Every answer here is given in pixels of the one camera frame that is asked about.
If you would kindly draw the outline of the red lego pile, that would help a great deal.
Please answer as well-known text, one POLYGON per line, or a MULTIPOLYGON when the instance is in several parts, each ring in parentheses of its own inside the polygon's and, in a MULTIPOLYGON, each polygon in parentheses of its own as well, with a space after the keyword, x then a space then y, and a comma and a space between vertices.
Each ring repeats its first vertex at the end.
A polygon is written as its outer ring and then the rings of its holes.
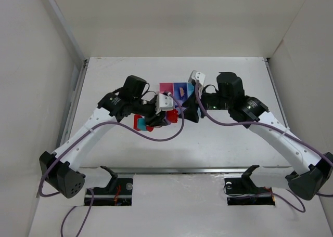
POLYGON ((161 112, 153 117, 144 117, 138 114, 134 115, 133 128, 136 131, 148 131, 152 132, 154 128, 162 126, 168 126, 178 121, 178 111, 176 109, 172 111, 161 112))

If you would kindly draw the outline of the lilac lego brick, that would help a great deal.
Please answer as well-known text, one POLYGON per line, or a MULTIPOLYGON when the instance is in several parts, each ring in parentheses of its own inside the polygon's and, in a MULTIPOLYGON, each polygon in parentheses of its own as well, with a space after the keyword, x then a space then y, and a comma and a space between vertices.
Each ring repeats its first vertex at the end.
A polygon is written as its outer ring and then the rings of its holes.
POLYGON ((180 87, 179 94, 180 94, 180 97, 183 97, 183 96, 187 95, 187 92, 182 87, 180 87))

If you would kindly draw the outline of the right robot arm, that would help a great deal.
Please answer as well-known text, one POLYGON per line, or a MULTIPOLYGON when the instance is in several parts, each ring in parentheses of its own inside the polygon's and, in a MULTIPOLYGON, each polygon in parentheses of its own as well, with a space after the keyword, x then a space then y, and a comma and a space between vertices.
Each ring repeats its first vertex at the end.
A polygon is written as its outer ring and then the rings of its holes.
POLYGON ((221 72, 214 93, 207 93, 206 76, 192 71, 189 83, 194 91, 183 102, 185 119, 194 123, 207 117, 226 126, 208 114, 209 110, 225 110, 233 119, 230 126, 242 125, 273 147, 288 163, 287 168, 251 165, 245 172, 224 178, 230 196, 265 192, 266 187, 287 189, 304 200, 318 195, 332 174, 332 154, 315 150, 284 126, 258 98, 245 94, 242 79, 233 72, 221 72))

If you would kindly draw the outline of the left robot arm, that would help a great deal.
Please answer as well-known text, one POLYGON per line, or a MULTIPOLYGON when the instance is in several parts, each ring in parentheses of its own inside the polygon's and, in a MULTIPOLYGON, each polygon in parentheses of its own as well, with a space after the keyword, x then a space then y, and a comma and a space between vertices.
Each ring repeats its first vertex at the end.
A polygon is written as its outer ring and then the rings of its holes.
POLYGON ((146 85, 144 79, 128 76, 122 87, 101 98, 87 121, 71 138, 53 152, 45 151, 41 154, 39 164, 42 176, 38 188, 40 196, 48 197, 48 194, 43 192, 44 183, 53 187, 56 195, 61 194, 68 199, 87 187, 115 187, 117 176, 112 170, 100 167, 85 174, 79 169, 92 148, 109 130, 115 126, 129 129, 129 126, 121 123, 125 117, 139 115, 148 127, 168 124, 165 117, 167 111, 174 108, 173 96, 165 91, 155 94, 149 101, 144 100, 146 85))

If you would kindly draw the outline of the light blue container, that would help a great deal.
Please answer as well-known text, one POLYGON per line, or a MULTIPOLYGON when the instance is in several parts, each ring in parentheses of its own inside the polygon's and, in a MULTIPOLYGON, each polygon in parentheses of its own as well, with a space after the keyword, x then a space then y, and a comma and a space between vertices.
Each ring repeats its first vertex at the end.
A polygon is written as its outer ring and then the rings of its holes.
POLYGON ((191 83, 187 83, 187 97, 189 98, 194 92, 195 92, 195 87, 191 83))

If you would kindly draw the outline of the purple-blue container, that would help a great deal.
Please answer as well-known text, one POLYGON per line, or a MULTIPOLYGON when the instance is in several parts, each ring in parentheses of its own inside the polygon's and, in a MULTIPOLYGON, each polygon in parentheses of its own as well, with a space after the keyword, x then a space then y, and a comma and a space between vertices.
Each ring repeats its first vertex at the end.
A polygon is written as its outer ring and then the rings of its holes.
POLYGON ((190 83, 173 83, 173 96, 183 105, 183 103, 193 93, 194 87, 190 83))

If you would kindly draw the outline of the pink container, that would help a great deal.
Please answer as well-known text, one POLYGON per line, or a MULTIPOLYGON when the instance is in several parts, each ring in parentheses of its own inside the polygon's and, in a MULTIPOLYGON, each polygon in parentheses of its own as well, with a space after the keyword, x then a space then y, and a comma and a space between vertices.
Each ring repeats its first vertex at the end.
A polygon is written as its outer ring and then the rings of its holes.
POLYGON ((160 83, 159 84, 159 92, 161 93, 171 93, 173 94, 174 88, 173 83, 160 83))

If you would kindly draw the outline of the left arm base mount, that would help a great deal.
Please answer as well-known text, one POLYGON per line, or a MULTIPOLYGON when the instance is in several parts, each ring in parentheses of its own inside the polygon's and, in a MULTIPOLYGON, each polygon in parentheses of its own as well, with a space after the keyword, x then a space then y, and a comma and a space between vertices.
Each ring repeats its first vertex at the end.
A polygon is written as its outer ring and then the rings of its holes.
POLYGON ((132 175, 119 174, 106 166, 88 169, 86 172, 84 205, 131 206, 134 179, 132 175))

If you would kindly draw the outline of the aluminium rail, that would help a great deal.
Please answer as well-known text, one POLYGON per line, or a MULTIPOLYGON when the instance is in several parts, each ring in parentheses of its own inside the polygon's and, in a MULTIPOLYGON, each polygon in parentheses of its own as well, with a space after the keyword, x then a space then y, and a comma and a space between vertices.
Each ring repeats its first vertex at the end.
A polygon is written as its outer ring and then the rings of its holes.
MULTIPOLYGON (((87 174, 94 168, 80 168, 79 172, 87 174)), ((120 174, 233 174, 244 173, 248 168, 226 168, 226 167, 176 167, 176 168, 143 168, 143 167, 123 167, 123 168, 109 168, 115 173, 120 174)), ((259 167, 257 170, 265 171, 267 173, 292 173, 292 167, 259 167)))

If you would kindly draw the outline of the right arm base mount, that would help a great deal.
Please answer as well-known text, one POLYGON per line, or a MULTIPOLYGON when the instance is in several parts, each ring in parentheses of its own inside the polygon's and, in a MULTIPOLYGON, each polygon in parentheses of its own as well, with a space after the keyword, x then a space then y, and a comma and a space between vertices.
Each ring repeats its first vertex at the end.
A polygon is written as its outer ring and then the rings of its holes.
POLYGON ((275 206, 272 189, 258 187, 251 180, 251 175, 259 167, 252 165, 243 173, 224 175, 223 192, 227 195, 228 206, 275 206))

